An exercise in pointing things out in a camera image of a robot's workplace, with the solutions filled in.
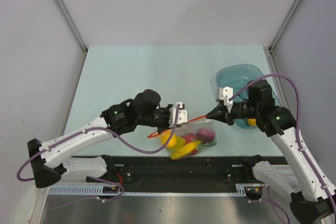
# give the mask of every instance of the red fruit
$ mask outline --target red fruit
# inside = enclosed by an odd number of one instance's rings
[[[193,156],[193,155],[196,155],[196,154],[199,153],[200,150],[203,149],[203,148],[204,148],[204,145],[203,145],[203,144],[199,144],[199,145],[197,146],[197,148],[191,152],[191,155],[192,155],[192,156]]]
[[[183,135],[181,137],[185,139],[186,144],[197,141],[197,136],[194,133],[188,133],[188,134]]]

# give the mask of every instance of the plastic bag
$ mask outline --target plastic bag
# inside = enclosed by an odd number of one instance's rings
[[[169,138],[171,130],[156,135],[158,142],[163,145]],[[213,121],[202,118],[176,128],[175,134],[166,149],[173,160],[187,158],[216,145]]]

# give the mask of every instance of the toy fruit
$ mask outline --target toy fruit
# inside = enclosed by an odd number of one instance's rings
[[[197,139],[201,140],[203,144],[209,143],[215,139],[215,132],[213,130],[202,128],[196,132]]]
[[[254,118],[247,119],[246,121],[249,126],[257,126],[257,120]]]
[[[199,144],[199,145],[196,147],[196,149],[193,150],[193,151],[191,152],[191,155],[196,155],[196,154],[199,153],[200,150],[203,149],[203,148],[204,148],[204,145],[203,145],[202,143]]]
[[[165,134],[161,135],[161,144],[164,145],[167,142],[170,136],[170,132],[166,132]],[[175,151],[181,148],[185,144],[185,140],[176,134],[173,135],[172,139],[170,139],[166,149],[169,151]]]
[[[185,139],[186,144],[196,142],[198,140],[197,135],[194,134],[194,133],[188,133],[188,134],[183,135],[181,137]]]
[[[200,144],[200,141],[196,141],[196,142],[191,142],[188,144],[183,145],[180,149],[178,149],[175,152],[172,152],[170,155],[170,158],[175,160],[175,159],[179,159],[181,157],[184,157],[185,155],[191,153],[193,150],[195,150],[197,148],[197,146]]]

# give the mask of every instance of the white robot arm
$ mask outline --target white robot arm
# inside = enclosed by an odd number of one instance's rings
[[[206,118],[228,125],[233,125],[234,119],[256,119],[258,128],[283,153],[297,181],[273,168],[259,155],[243,162],[251,177],[269,185],[288,200],[300,223],[313,223],[334,212],[335,185],[311,155],[290,111],[275,106],[271,86],[266,80],[251,83],[248,100],[233,102],[232,88],[224,87],[219,89],[218,101],[218,106]]]
[[[157,131],[162,132],[172,128],[174,124],[179,127],[188,122],[188,113],[182,102],[177,103],[176,108],[172,104],[161,108],[160,101],[158,93],[145,90],[134,99],[109,107],[99,117],[74,132],[45,142],[30,140],[27,143],[30,156],[28,163],[31,163],[34,178],[20,177],[25,165],[18,171],[17,178],[21,181],[34,180],[37,188],[51,186],[62,178],[87,180],[89,177],[103,177],[109,180],[109,176],[115,172],[110,156],[102,155],[96,158],[71,158],[71,156],[112,136],[129,145],[120,135],[133,132],[137,125],[157,127]],[[144,151],[144,153],[152,154],[158,151]]]

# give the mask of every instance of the white wall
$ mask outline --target white wall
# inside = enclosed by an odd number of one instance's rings
[[[269,46],[293,0],[64,0],[86,46]]]
[[[0,0],[0,223],[31,185],[16,180],[27,141],[62,133],[83,60],[53,0]]]
[[[336,183],[336,0],[303,0],[275,49],[281,73],[297,84],[302,135],[325,173]],[[285,85],[291,108],[292,89]]]

